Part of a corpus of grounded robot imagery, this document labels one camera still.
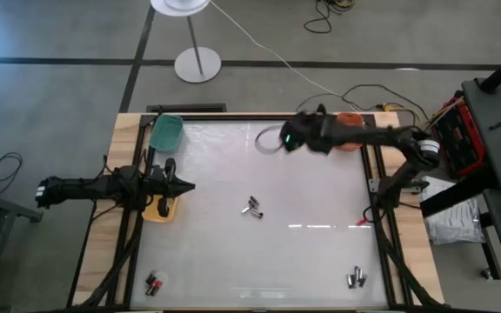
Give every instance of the yellow cable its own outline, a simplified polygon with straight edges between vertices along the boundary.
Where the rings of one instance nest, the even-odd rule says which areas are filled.
[[[415,111],[410,108],[405,108],[405,107],[395,107],[394,103],[382,103],[382,110],[386,112],[392,112],[392,111],[409,111],[413,115],[413,125],[416,124],[416,120],[418,120],[420,123],[422,122],[422,119],[420,115]]]
[[[340,1],[334,1],[334,3],[342,8],[349,8],[353,4],[355,4],[355,0],[340,0]]]
[[[444,114],[448,113],[454,106],[458,106],[458,105],[462,105],[462,104],[464,104],[464,98],[460,97],[454,103],[440,109],[438,112],[436,112],[432,116],[432,118],[429,121],[427,121],[428,126],[426,127],[426,130],[428,130],[429,128],[434,126],[436,124],[436,122],[439,121],[440,118],[442,118]]]

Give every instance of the orange bowl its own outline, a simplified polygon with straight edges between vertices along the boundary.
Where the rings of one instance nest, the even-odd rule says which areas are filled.
[[[337,114],[337,122],[351,126],[362,126],[364,121],[363,117],[357,113],[339,113]],[[362,144],[360,143],[345,143],[336,148],[343,151],[354,151],[361,149],[361,146]]]

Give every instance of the green bowl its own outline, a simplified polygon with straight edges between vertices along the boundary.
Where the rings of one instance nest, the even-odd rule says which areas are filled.
[[[183,119],[181,117],[161,115],[157,118],[150,146],[158,152],[173,153],[183,136]]]

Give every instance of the lamp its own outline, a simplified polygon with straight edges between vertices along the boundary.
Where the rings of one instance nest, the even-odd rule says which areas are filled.
[[[210,0],[150,0],[157,12],[168,17],[187,17],[192,48],[175,59],[177,76],[187,83],[203,83],[214,78],[222,67],[222,60],[212,49],[197,46],[190,16],[203,10]]]

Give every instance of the wooden table frame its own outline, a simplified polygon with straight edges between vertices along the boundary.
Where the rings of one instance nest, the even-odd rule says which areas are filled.
[[[194,113],[179,114],[186,120],[284,120],[293,113]],[[150,127],[141,127],[148,123],[155,114],[125,113],[117,117],[114,134],[111,140],[108,165],[110,168],[136,164],[142,155],[143,147],[148,147]],[[395,112],[364,113],[365,120],[370,119],[376,126],[398,126]],[[393,148],[371,147],[362,148],[365,178],[380,178],[391,175],[404,162],[401,153]],[[147,160],[153,159],[153,149],[147,151]],[[402,201],[411,205],[418,205],[415,196],[402,195]],[[100,201],[94,213],[109,208],[111,201]],[[142,227],[142,218],[135,210],[113,210],[90,223],[84,240],[84,246],[79,258],[67,306],[79,304],[86,299],[98,286],[105,274],[117,259],[117,253],[124,250],[135,228]],[[384,230],[394,246],[401,246],[400,256],[415,275],[418,281],[426,288],[433,298],[443,302],[442,291],[438,281],[438,274],[434,265],[431,248],[424,228],[424,221],[420,210],[400,206],[395,211],[388,212],[384,220]],[[397,270],[387,256],[381,254],[381,263],[384,273],[384,287],[389,305],[403,303],[411,305],[418,300],[411,294]],[[105,300],[106,305],[123,303],[124,309],[130,307],[130,292],[134,269],[136,267],[137,252],[123,266],[115,284],[113,297]]]

